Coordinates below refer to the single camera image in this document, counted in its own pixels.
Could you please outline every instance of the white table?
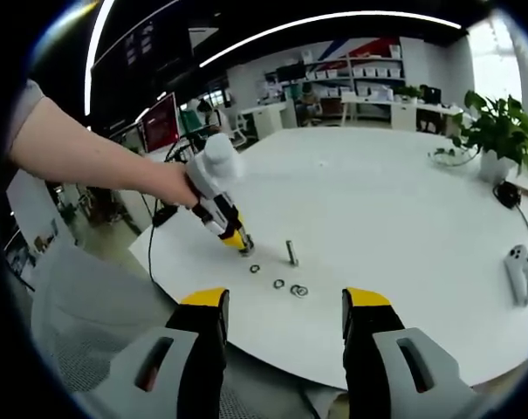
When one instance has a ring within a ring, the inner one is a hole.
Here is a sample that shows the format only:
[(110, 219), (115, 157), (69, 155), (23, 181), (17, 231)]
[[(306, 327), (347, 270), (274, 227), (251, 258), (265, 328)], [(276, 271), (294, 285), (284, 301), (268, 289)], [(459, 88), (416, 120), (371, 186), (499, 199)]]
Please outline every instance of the white table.
[(392, 110), (392, 128), (404, 131), (415, 131), (417, 109), (437, 112), (449, 116), (463, 111), (457, 106), (443, 107), (442, 105), (431, 105), (428, 103), (402, 103), (394, 102), (392, 100), (369, 99), (357, 96), (355, 92), (343, 92), (341, 94), (341, 103), (343, 104), (343, 116), (341, 119), (342, 127), (345, 126), (347, 111), (350, 104), (390, 106)]
[(292, 100), (251, 107), (244, 109), (240, 114), (252, 114), (259, 140), (282, 129), (297, 127), (297, 115)]
[[(528, 358), (528, 307), (516, 308), (503, 265), (528, 244), (521, 216), (476, 180), (427, 157), (447, 140), (389, 129), (284, 130), (243, 153), (230, 193), (256, 249), (242, 258), (182, 209), (155, 231), (156, 282), (175, 300), (230, 289), (229, 341), (289, 373), (346, 388), (341, 290), (391, 300), (404, 325), (454, 356), (470, 385)], [(130, 247), (147, 269), (149, 230)], [(291, 239), (299, 268), (287, 264)], [(261, 266), (252, 274), (252, 264)], [(284, 279), (275, 290), (272, 282)], [(289, 287), (309, 295), (293, 297)]]

